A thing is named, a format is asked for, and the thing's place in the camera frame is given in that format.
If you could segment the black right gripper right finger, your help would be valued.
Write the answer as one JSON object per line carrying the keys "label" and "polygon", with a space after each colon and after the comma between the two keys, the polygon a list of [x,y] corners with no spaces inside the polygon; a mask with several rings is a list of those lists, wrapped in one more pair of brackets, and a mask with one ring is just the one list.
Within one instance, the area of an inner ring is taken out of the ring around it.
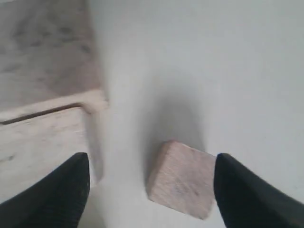
{"label": "black right gripper right finger", "polygon": [[302,228],[304,205],[227,153],[216,157],[213,188],[227,228]]}

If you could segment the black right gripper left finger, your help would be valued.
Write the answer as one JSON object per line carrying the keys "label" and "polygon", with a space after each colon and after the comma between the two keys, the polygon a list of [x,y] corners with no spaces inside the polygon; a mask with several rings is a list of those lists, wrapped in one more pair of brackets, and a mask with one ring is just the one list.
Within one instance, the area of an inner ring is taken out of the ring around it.
{"label": "black right gripper left finger", "polygon": [[2,228],[76,228],[90,192],[89,160],[78,152],[42,180],[1,203]]}

